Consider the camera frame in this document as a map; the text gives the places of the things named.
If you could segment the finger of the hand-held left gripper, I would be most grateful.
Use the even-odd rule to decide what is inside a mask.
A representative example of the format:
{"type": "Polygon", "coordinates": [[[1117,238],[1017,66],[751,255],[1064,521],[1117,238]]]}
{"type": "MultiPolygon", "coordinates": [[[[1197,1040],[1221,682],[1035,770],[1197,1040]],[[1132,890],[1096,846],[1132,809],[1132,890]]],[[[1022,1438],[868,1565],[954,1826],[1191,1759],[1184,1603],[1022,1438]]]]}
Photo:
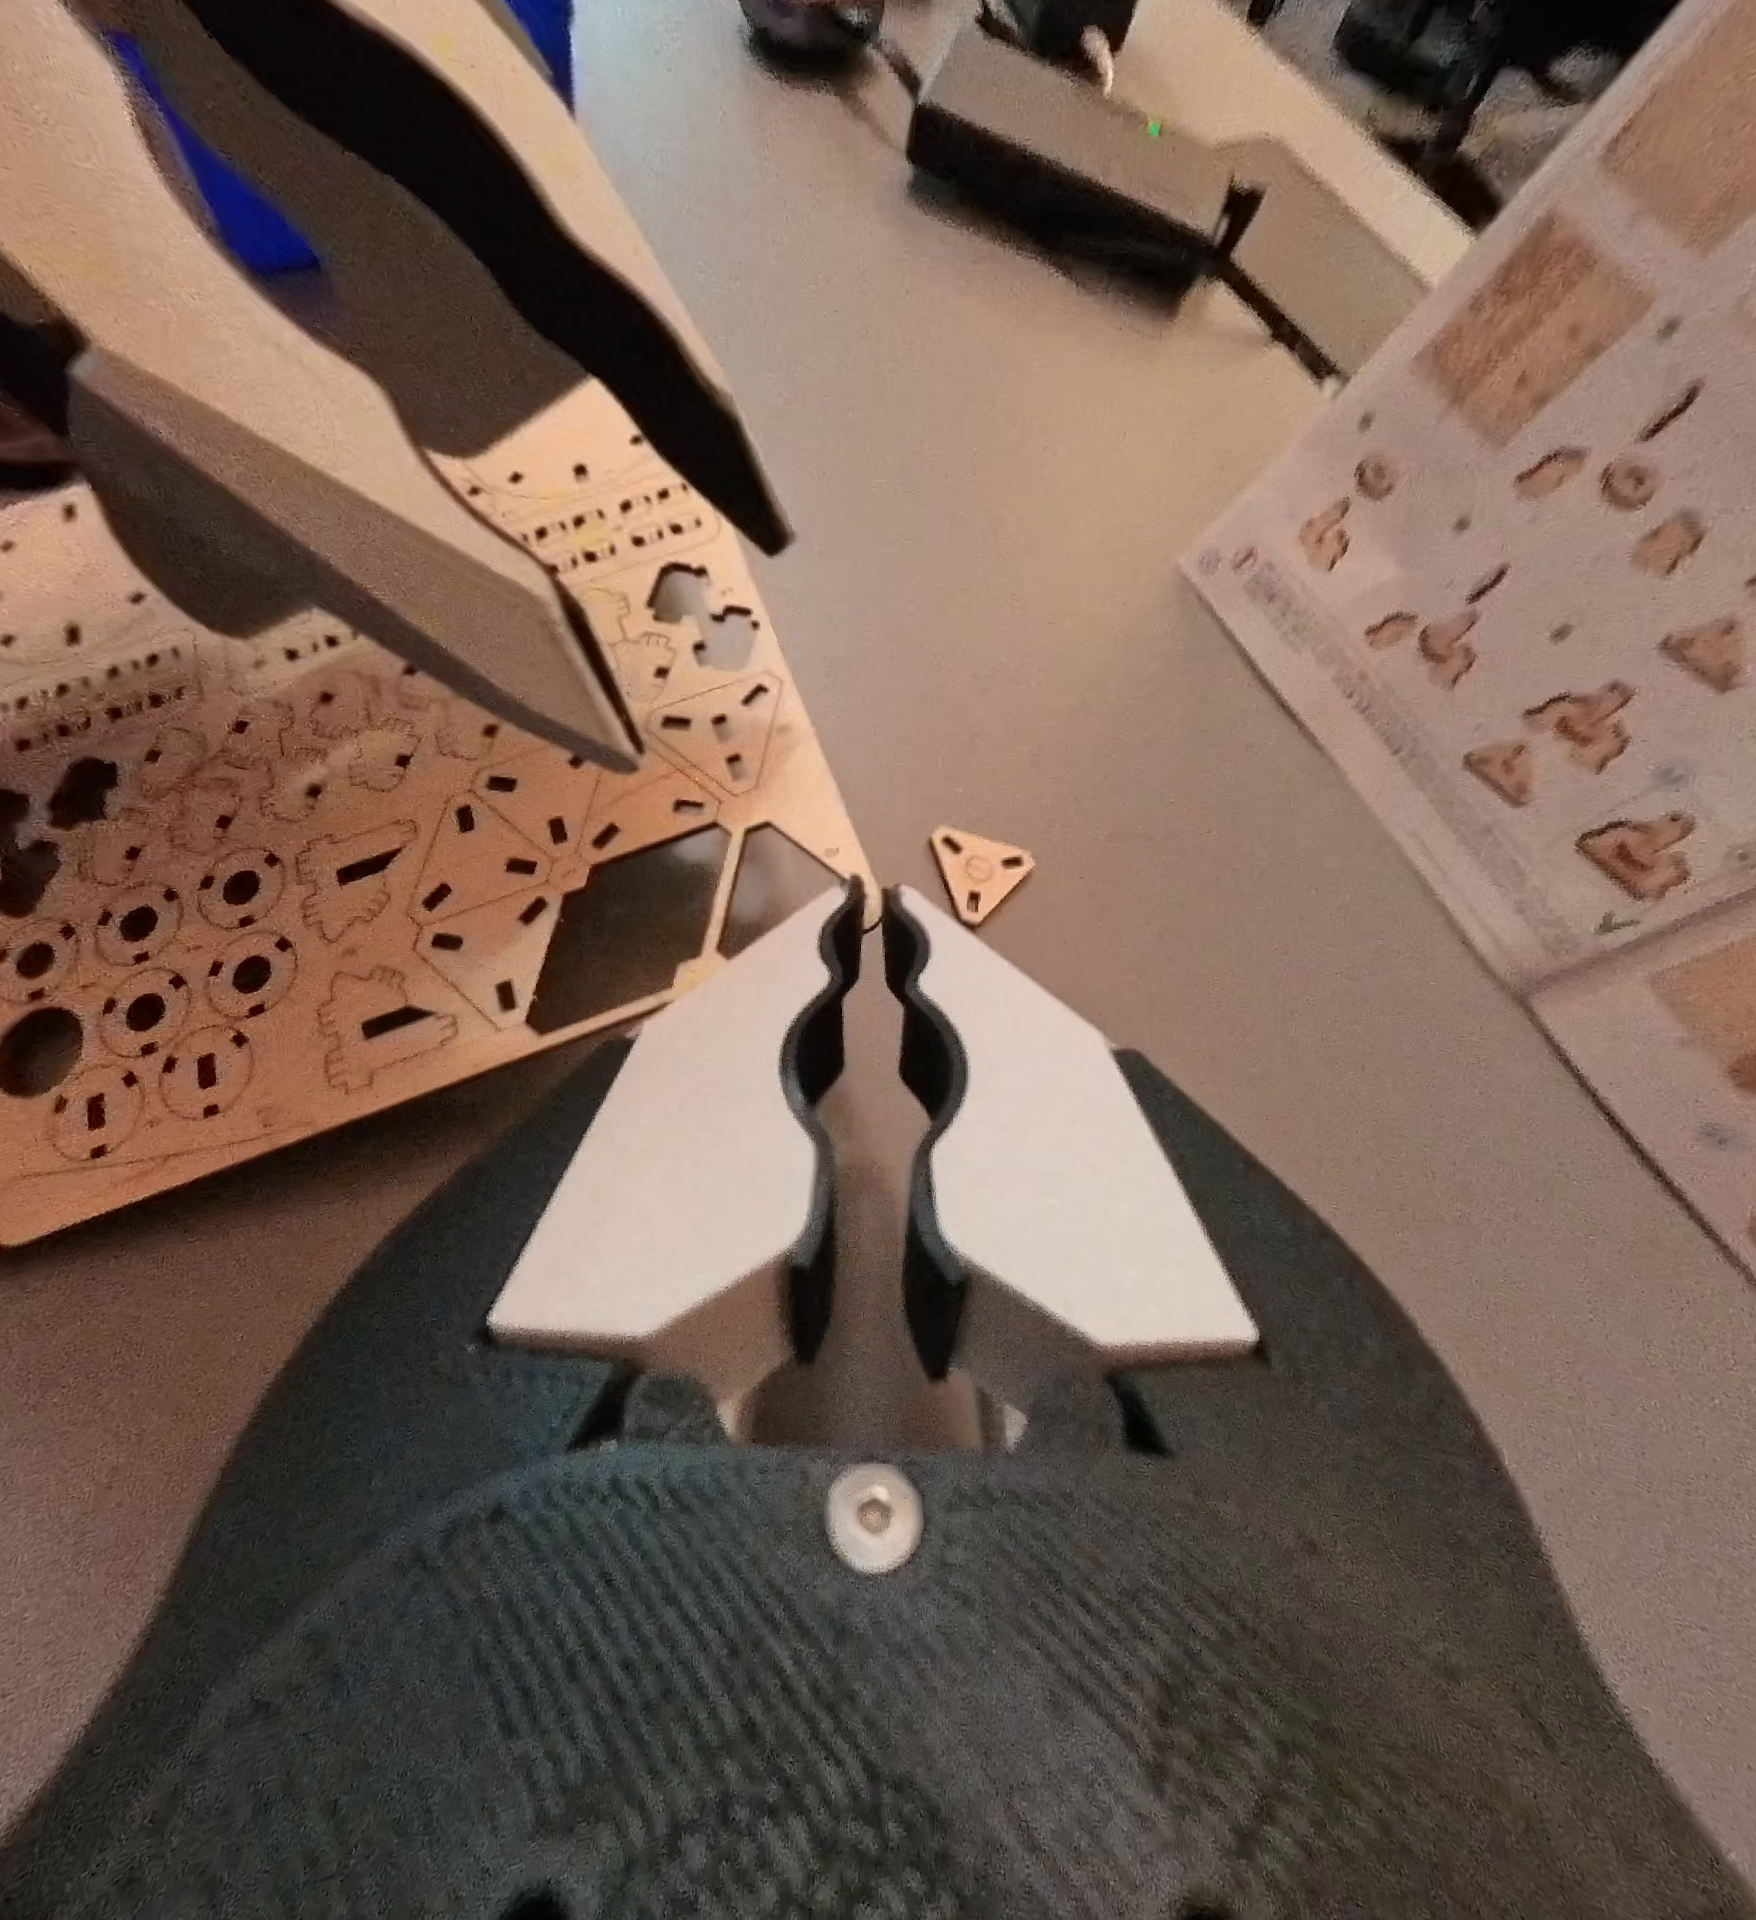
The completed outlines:
{"type": "Polygon", "coordinates": [[[793,549],[721,363],[567,95],[491,6],[199,0],[203,40],[431,203],[506,309],[633,410],[759,556],[793,549]]]}
{"type": "Polygon", "coordinates": [[[142,521],[179,542],[142,567],[199,624],[312,604],[464,702],[634,764],[574,597],[203,238],[66,6],[0,6],[0,309],[76,327],[73,450],[120,542],[142,521]]]}

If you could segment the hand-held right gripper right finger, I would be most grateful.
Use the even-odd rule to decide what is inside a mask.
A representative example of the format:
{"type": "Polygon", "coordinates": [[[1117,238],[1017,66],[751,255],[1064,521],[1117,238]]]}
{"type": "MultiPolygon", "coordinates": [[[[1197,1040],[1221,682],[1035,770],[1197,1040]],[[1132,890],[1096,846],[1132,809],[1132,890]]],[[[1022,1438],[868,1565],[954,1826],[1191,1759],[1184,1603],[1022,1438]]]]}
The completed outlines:
{"type": "Polygon", "coordinates": [[[1248,1357],[1255,1313],[1117,1047],[906,884],[883,964],[924,1113],[902,1256],[922,1374],[1027,1410],[1048,1381],[1248,1357]]]}

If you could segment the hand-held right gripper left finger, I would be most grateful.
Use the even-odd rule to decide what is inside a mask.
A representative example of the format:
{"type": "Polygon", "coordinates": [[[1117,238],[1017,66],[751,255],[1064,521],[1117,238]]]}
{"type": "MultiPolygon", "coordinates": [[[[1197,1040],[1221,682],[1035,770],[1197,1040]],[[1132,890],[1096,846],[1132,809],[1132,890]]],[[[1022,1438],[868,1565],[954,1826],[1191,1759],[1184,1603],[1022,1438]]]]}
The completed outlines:
{"type": "Polygon", "coordinates": [[[860,884],[803,901],[634,1031],[491,1304],[491,1341],[695,1381],[726,1432],[770,1374],[817,1357],[833,1309],[817,1100],[840,1077],[860,910],[860,884]]]}

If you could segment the laser-cut wooden parts sheet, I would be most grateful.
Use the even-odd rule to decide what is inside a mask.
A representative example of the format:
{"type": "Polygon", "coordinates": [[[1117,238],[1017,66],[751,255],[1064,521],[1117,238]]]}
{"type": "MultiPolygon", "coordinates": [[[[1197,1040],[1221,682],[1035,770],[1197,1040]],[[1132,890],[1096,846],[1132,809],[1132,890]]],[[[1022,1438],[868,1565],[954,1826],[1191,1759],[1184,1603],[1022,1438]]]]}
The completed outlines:
{"type": "Polygon", "coordinates": [[[598,770],[326,615],[220,636],[0,512],[0,1249],[633,1026],[868,857],[749,549],[581,385],[457,465],[641,734],[598,770]]]}

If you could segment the small triangular wooden piece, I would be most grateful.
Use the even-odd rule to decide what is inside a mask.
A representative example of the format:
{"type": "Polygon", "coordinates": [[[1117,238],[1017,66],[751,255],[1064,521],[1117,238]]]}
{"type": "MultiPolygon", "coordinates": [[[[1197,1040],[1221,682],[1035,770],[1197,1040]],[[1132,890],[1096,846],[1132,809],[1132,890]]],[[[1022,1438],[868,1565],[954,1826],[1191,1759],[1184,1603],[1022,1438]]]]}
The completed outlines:
{"type": "Polygon", "coordinates": [[[937,825],[924,846],[955,925],[981,925],[1035,878],[1022,846],[981,832],[937,825]]]}

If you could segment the dark round object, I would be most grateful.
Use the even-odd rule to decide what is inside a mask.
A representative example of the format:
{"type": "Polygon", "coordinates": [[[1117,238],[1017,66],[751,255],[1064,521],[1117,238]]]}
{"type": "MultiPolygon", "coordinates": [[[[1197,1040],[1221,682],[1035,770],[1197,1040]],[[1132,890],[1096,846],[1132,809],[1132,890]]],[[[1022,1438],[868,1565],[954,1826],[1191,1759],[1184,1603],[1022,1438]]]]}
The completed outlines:
{"type": "Polygon", "coordinates": [[[883,40],[883,0],[740,0],[749,29],[780,66],[846,66],[883,40]]]}

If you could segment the blue object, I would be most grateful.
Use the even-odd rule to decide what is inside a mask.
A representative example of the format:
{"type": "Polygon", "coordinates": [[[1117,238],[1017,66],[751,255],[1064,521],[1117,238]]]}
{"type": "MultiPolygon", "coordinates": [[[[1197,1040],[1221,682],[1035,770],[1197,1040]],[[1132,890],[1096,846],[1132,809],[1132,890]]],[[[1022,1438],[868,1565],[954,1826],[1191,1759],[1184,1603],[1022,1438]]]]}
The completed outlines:
{"type": "MultiPolygon", "coordinates": [[[[574,108],[574,0],[503,0],[497,13],[512,18],[512,29],[534,48],[548,66],[559,100],[574,108]]],[[[312,243],[267,203],[199,129],[176,108],[163,87],[145,52],[128,29],[120,6],[99,6],[105,48],[134,80],[134,87],[151,100],[163,129],[176,134],[191,192],[210,213],[220,243],[248,270],[248,279],[287,279],[312,270],[312,243]]]]}

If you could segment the black power adapter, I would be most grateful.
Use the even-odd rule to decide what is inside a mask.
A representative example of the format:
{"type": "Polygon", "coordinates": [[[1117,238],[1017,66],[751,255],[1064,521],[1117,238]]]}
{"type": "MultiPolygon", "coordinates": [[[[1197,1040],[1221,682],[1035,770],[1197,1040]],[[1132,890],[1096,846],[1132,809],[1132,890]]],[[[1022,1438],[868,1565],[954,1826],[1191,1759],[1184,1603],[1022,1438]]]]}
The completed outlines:
{"type": "Polygon", "coordinates": [[[1191,129],[955,28],[906,108],[906,168],[1053,255],[1184,295],[1213,279],[1264,203],[1191,129]]]}

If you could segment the printed instruction sheet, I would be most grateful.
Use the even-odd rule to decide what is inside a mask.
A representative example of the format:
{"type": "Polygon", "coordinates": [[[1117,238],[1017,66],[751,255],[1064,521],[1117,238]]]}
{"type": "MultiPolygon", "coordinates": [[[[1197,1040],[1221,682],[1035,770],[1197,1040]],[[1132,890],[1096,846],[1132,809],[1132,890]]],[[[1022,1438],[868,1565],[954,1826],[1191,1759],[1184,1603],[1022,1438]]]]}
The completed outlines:
{"type": "Polygon", "coordinates": [[[1756,1279],[1756,0],[1646,40],[1184,576],[1756,1279]]]}

